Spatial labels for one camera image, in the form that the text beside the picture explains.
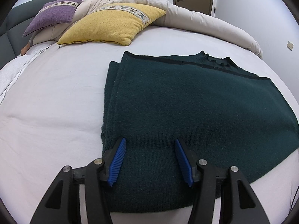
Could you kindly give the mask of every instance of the person's hand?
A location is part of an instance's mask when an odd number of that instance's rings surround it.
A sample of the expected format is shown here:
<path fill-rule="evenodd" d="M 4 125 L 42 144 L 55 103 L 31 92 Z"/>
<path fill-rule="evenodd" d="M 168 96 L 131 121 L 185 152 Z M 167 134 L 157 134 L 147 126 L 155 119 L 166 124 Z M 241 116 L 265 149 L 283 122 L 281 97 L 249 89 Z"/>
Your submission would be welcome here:
<path fill-rule="evenodd" d="M 28 42 L 28 44 L 21 50 L 21 55 L 25 55 L 29 49 L 30 43 Z"/>

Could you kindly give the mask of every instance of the metal bolt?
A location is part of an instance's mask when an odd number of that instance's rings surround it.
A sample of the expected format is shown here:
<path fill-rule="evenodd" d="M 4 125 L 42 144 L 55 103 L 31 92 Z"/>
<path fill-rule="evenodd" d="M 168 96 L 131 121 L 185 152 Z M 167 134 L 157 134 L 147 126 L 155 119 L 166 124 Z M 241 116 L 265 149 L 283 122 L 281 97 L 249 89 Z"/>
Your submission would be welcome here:
<path fill-rule="evenodd" d="M 102 162 L 103 162 L 103 160 L 101 158 L 97 158 L 94 160 L 94 164 L 96 164 L 96 165 L 100 165 L 100 164 L 102 164 Z"/>
<path fill-rule="evenodd" d="M 70 166 L 64 166 L 62 171 L 67 173 L 69 170 L 71 170 L 71 167 Z"/>
<path fill-rule="evenodd" d="M 239 171 L 237 166 L 231 166 L 231 170 L 235 173 Z"/>
<path fill-rule="evenodd" d="M 198 163 L 199 163 L 200 165 L 204 166 L 204 165 L 207 165 L 207 160 L 200 159 L 200 160 L 198 161 Z"/>

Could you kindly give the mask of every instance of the dark green sweater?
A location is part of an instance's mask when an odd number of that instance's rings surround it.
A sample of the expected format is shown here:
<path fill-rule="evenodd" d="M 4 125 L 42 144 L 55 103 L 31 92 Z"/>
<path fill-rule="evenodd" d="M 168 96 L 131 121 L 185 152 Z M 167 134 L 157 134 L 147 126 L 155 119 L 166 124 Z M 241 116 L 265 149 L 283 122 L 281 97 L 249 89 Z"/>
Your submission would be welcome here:
<path fill-rule="evenodd" d="M 165 211 L 192 204 L 174 139 L 217 167 L 236 165 L 253 182 L 299 147 L 292 109 L 269 78 L 230 58 L 150 57 L 125 52 L 105 86 L 103 151 L 118 137 L 127 152 L 107 190 L 112 212 Z"/>

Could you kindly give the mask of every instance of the upholstered headboard panel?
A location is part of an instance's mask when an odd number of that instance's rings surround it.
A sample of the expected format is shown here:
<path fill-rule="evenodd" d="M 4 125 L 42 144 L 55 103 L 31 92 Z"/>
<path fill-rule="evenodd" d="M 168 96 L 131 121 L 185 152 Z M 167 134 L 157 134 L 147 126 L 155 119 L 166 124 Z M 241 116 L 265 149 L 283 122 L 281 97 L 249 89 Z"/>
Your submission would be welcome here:
<path fill-rule="evenodd" d="M 11 9 L 0 26 L 0 69 L 20 54 L 31 37 L 22 37 L 25 29 L 44 4 L 52 1 L 56 0 L 32 0 Z"/>

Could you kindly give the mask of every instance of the decorative woven stripe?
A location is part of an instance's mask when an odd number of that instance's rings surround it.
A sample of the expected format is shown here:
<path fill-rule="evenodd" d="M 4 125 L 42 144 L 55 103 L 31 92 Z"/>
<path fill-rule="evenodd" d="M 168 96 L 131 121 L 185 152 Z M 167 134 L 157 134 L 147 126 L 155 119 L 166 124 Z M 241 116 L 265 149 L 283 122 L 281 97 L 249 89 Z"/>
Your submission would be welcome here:
<path fill-rule="evenodd" d="M 53 3 L 53 4 L 49 5 L 49 6 L 46 6 L 46 7 L 42 8 L 38 13 L 41 13 L 44 10 L 47 10 L 50 7 L 55 7 L 55 6 L 73 6 L 74 8 L 77 8 L 77 6 L 79 6 L 79 3 L 72 2 L 72 1 L 56 2 L 56 3 Z"/>
<path fill-rule="evenodd" d="M 142 12 L 134 7 L 130 7 L 130 6 L 122 6 L 122 5 L 103 6 L 103 7 L 97 8 L 96 10 L 92 11 L 89 14 L 92 14 L 92 13 L 95 13 L 98 11 L 103 11 L 103 10 L 126 11 L 126 12 L 129 12 L 129 13 L 135 15 L 137 18 L 141 19 L 141 21 L 143 22 L 144 25 L 146 25 L 147 23 L 150 22 L 149 17 L 144 12 Z"/>

